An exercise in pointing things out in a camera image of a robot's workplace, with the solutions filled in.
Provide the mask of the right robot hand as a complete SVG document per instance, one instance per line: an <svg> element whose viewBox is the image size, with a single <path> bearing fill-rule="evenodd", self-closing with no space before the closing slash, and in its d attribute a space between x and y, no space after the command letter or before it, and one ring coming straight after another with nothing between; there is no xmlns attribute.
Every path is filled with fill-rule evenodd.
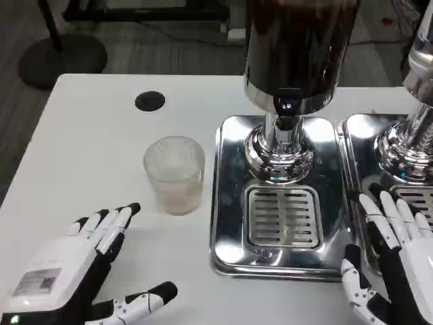
<svg viewBox="0 0 433 325"><path fill-rule="evenodd" d="M349 305L364 324L432 323L432 230L426 216L379 184L372 197L349 195L363 210L387 297L361 270L361 248L345 247L340 273Z"/></svg>

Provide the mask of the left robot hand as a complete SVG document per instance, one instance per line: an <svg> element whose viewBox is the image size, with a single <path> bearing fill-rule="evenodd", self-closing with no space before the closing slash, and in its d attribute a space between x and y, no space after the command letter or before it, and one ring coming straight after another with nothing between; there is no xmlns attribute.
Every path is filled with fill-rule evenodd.
<svg viewBox="0 0 433 325"><path fill-rule="evenodd" d="M135 324L170 303L178 288L163 282L124 299L96 303L138 202L77 219L44 243L5 300L2 324Z"/></svg>

